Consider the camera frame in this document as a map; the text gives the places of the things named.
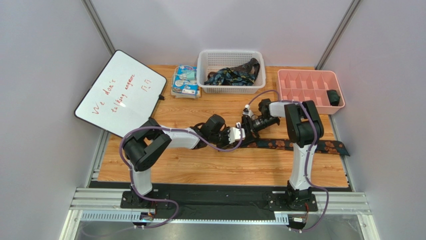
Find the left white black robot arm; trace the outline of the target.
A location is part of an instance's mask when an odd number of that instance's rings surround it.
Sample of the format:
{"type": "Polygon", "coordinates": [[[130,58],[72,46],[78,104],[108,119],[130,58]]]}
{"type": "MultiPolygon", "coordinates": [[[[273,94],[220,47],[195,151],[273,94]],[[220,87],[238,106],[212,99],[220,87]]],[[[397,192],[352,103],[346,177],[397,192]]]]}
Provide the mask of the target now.
{"type": "Polygon", "coordinates": [[[188,128],[166,127],[150,117],[121,139],[119,156],[128,167],[132,192],[141,199],[150,200],[147,195],[153,189],[151,168],[165,150],[211,147],[219,152],[231,152],[240,147],[245,137],[241,123],[226,126],[217,114],[188,128]]]}

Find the black orange floral tie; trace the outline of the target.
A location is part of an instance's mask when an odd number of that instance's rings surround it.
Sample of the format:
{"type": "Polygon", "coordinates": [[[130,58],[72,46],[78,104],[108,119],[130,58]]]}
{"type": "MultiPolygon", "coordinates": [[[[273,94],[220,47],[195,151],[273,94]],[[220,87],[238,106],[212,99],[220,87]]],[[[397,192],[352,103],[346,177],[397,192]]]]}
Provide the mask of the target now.
{"type": "MultiPolygon", "coordinates": [[[[283,151],[293,151],[294,144],[289,139],[277,138],[260,138],[254,142],[242,144],[240,148],[253,148],[253,149],[275,149],[283,151]]],[[[340,156],[350,156],[349,151],[343,142],[338,140],[323,140],[318,141],[316,153],[330,154],[340,156]]]]}

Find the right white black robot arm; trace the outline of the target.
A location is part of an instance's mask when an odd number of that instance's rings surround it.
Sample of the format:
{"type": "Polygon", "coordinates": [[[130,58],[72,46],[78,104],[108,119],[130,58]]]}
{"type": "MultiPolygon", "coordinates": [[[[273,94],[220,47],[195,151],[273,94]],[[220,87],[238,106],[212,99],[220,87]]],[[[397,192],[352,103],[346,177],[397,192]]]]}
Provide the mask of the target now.
{"type": "Polygon", "coordinates": [[[279,125],[280,118],[285,118],[288,138],[293,144],[293,165],[284,200],[290,209],[301,208],[312,197],[310,174],[314,152],[319,138],[324,135],[315,103],[312,100],[300,102],[263,99],[259,103],[259,111],[261,115],[255,119],[248,114],[248,108],[243,111],[245,142],[253,143],[259,139],[259,131],[274,124],[279,125]]]}

